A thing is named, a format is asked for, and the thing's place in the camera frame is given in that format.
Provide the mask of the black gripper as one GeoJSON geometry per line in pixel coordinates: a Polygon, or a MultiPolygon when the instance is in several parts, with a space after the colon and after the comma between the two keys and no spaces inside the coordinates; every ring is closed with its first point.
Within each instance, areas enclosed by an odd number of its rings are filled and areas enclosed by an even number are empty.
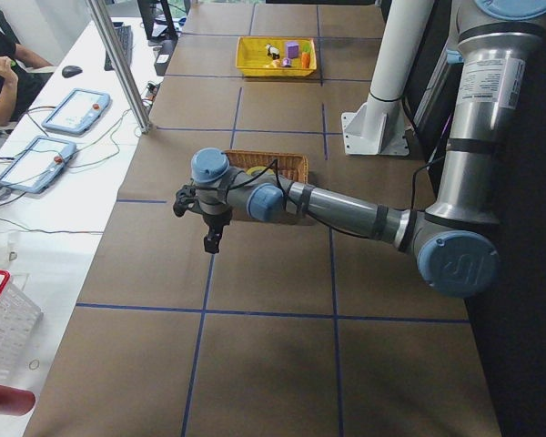
{"type": "Polygon", "coordinates": [[[208,233],[203,239],[204,250],[209,254],[218,254],[224,227],[229,226],[232,220],[232,208],[226,208],[218,213],[203,211],[202,217],[208,226],[208,233]]]}

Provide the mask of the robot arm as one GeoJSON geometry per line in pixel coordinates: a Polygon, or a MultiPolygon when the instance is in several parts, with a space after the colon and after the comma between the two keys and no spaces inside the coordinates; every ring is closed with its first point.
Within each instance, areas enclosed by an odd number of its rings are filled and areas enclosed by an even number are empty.
{"type": "Polygon", "coordinates": [[[219,250],[235,209],[254,220],[310,217],[343,233],[393,245],[415,257],[439,293],[466,298],[487,289],[500,256],[486,232],[495,154],[515,112],[527,58],[546,31],[546,1],[455,1],[447,59],[462,67],[436,201],[424,211],[398,210],[299,183],[270,163],[255,175],[209,147],[191,160],[191,181],[176,194],[174,213],[199,214],[204,249],[219,250]]]}

